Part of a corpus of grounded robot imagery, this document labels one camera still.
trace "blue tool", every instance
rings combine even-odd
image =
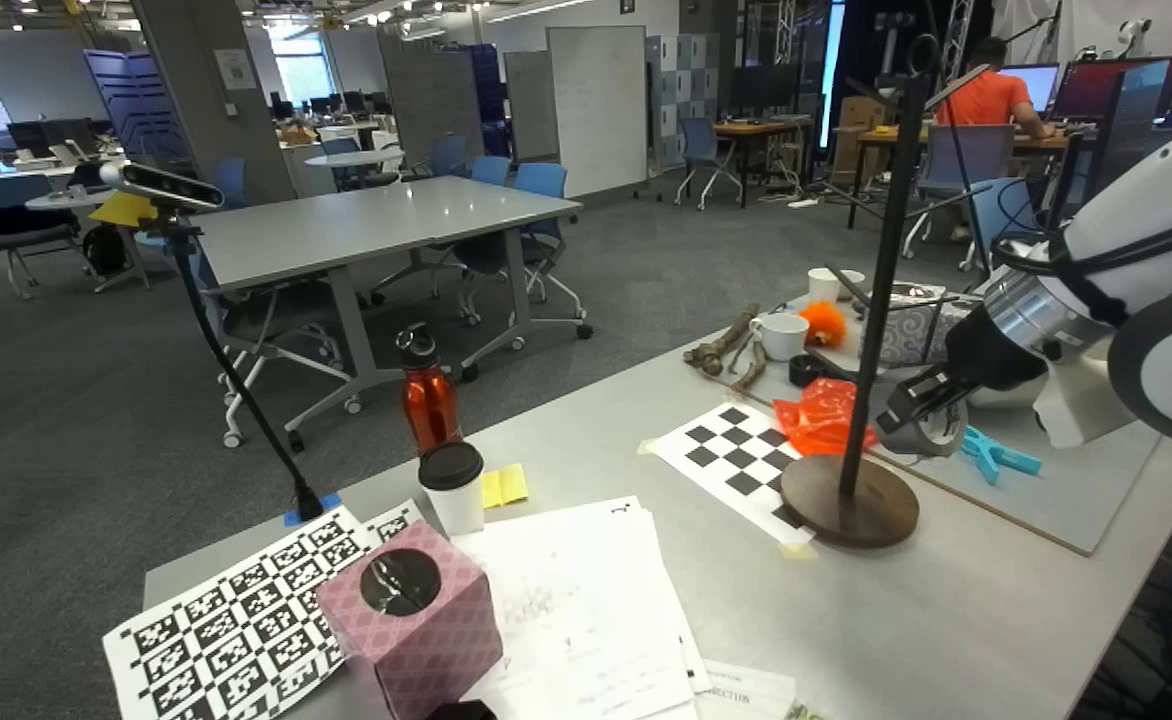
[[[1002,439],[970,428],[959,438],[959,451],[976,466],[976,471],[985,478],[985,486],[1002,481],[1002,467],[1024,471],[1024,478],[1041,478],[1041,462],[1016,449],[1006,449]]]

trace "red bottle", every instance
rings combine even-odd
[[[400,411],[417,438],[417,451],[434,451],[439,446],[459,439],[455,426],[455,386],[438,370],[438,341],[426,326],[413,326],[398,336],[405,356]]]

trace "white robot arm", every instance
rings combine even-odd
[[[1107,341],[1112,391],[1172,438],[1172,144],[1081,208],[1048,261],[1002,261],[985,303],[954,330],[947,360],[905,381],[882,428],[918,426],[976,390],[1016,390]]]

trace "gray carpet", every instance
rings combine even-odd
[[[534,336],[459,390],[464,428],[487,428],[581,386],[730,326],[748,300],[799,293],[812,261],[870,269],[878,223],[840,230],[840,208],[667,208],[611,206],[568,223],[572,281],[595,341]],[[905,276],[959,281],[955,248]],[[290,508],[260,434],[220,449],[211,356],[176,281],[91,297],[71,257],[32,266],[44,290],[13,300],[0,269],[0,720],[116,716],[100,637],[139,608],[154,566]],[[389,293],[379,320],[439,317],[429,281]],[[319,391],[277,374],[272,415]],[[398,390],[360,415],[307,428],[303,471],[326,490],[407,462]]]

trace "pink object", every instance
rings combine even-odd
[[[506,657],[487,572],[429,525],[413,525],[319,586],[318,608],[377,720],[429,720]]]

